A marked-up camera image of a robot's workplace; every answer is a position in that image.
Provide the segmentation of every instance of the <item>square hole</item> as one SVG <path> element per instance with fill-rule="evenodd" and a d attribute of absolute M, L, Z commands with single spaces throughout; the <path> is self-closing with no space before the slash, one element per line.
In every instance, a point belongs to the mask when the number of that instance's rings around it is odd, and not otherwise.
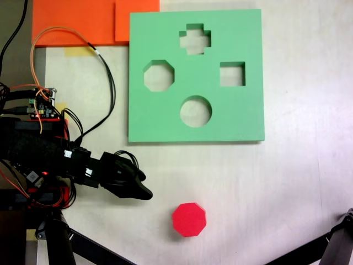
<path fill-rule="evenodd" d="M 245 86 L 245 62 L 221 62 L 221 87 Z"/>

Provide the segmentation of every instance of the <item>black metal leg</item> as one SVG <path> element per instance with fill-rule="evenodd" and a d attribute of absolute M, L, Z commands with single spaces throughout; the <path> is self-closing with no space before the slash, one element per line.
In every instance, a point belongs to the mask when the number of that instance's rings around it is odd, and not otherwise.
<path fill-rule="evenodd" d="M 72 229 L 70 241 L 74 253 L 96 265 L 136 265 Z"/>
<path fill-rule="evenodd" d="M 319 265 L 348 265 L 352 250 L 352 234 L 343 227 L 332 234 Z"/>
<path fill-rule="evenodd" d="M 267 265 L 310 265 L 323 256 L 328 245 L 330 233 L 327 233 L 307 244 L 285 254 Z"/>
<path fill-rule="evenodd" d="M 62 222 L 50 221 L 45 229 L 50 265 L 76 265 L 67 228 Z"/>

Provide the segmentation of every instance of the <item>tripod leg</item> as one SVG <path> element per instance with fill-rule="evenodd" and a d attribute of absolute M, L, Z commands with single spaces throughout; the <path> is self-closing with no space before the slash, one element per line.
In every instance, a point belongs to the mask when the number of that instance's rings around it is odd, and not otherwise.
<path fill-rule="evenodd" d="M 0 211 L 0 263 L 24 264 L 26 252 L 25 210 Z"/>
<path fill-rule="evenodd" d="M 295 264 L 295 265 L 310 265 L 315 261 L 321 259 L 326 247 L 327 238 L 330 233 L 327 233 L 307 244 L 285 254 L 284 256 L 275 259 L 267 265 L 283 265 L 283 264 Z"/>
<path fill-rule="evenodd" d="M 73 252 L 96 265 L 135 265 L 113 251 L 71 229 Z"/>
<path fill-rule="evenodd" d="M 353 238 L 345 227 L 336 230 L 319 265 L 348 265 L 353 250 Z"/>
<path fill-rule="evenodd" d="M 76 265 L 67 229 L 61 222 L 50 221 L 45 235 L 50 265 Z"/>

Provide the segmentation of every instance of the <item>yellow tape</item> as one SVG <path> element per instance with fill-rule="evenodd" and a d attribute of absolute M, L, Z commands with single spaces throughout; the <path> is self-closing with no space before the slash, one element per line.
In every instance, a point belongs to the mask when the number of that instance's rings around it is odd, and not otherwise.
<path fill-rule="evenodd" d="M 35 229 L 27 229 L 27 241 L 36 241 Z"/>
<path fill-rule="evenodd" d="M 64 47 L 65 57 L 95 56 L 91 47 Z"/>

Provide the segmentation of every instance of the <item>circular hole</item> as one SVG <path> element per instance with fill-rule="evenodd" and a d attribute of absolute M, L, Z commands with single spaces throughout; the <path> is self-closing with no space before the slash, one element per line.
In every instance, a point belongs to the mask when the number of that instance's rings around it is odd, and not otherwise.
<path fill-rule="evenodd" d="M 210 102 L 201 96 L 188 98 L 181 106 L 180 117 L 190 127 L 198 128 L 208 123 L 212 115 Z"/>

